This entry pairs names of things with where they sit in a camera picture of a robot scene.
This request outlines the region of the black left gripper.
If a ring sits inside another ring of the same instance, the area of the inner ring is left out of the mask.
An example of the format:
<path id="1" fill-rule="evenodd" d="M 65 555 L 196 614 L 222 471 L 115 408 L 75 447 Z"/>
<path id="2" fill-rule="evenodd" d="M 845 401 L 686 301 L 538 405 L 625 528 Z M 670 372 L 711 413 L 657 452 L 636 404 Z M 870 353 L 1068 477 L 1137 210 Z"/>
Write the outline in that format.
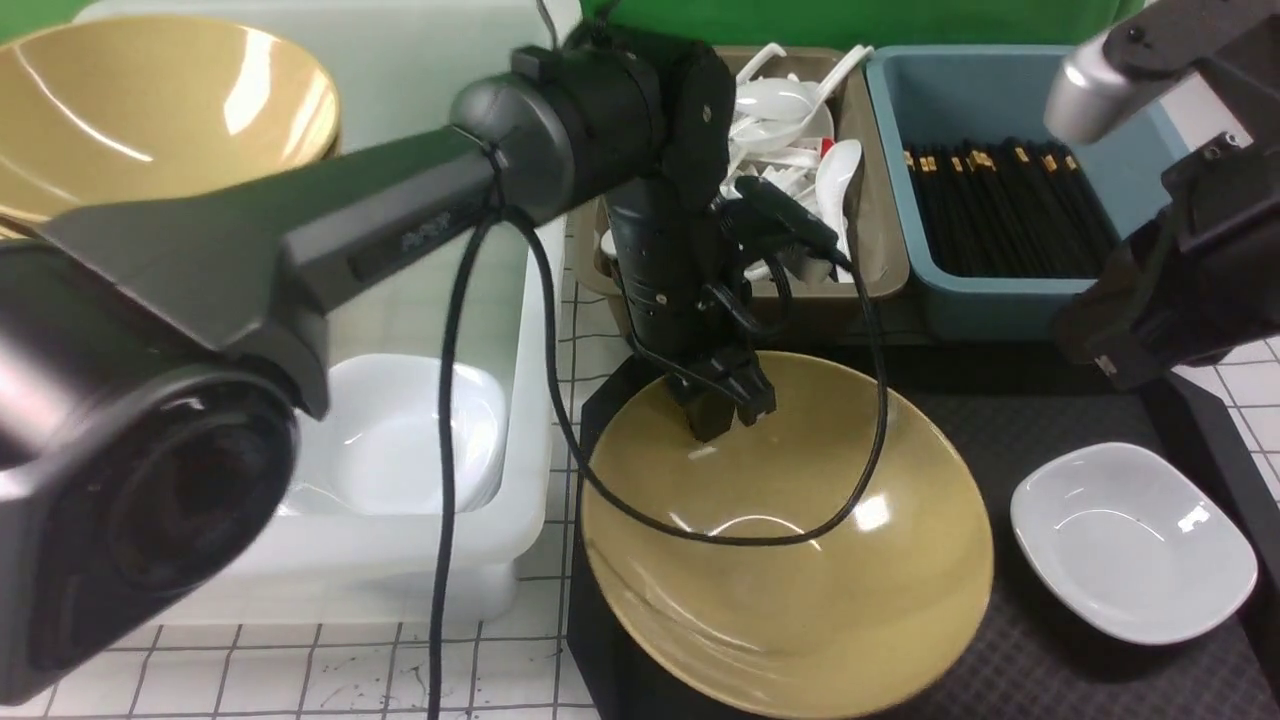
<path id="1" fill-rule="evenodd" d="M 675 179 L 649 170 L 609 191 L 605 210 L 630 343 L 660 372 L 694 439 L 774 413 L 754 347 L 773 329 L 748 309 L 742 251 L 714 202 L 689 202 Z"/>

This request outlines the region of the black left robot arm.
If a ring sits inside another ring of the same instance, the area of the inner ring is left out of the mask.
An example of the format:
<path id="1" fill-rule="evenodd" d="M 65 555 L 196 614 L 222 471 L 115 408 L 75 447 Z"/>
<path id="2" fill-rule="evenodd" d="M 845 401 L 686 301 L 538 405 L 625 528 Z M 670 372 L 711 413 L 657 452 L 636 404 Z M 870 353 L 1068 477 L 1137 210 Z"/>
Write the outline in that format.
<path id="1" fill-rule="evenodd" d="M 719 225 L 733 77 L 699 40 L 582 20 L 440 129 L 3 245 L 3 702 L 22 705 L 243 553 L 330 407 L 326 316 L 470 231 L 603 197 L 634 347 L 692 434 L 776 396 Z"/>

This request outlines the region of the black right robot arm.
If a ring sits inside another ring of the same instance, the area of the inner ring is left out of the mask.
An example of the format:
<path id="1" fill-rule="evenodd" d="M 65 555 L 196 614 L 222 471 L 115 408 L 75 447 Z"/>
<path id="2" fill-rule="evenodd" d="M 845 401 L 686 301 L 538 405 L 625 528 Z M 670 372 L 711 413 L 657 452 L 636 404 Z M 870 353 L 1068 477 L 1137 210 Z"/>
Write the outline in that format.
<path id="1" fill-rule="evenodd" d="M 1044 109 L 1059 140 L 1093 143 L 1198 74 L 1242 124 L 1161 176 L 1170 201 L 1053 316 L 1064 356 L 1133 389 L 1206 366 L 1279 328 L 1277 4 L 1157 1 L 1071 50 Z"/>

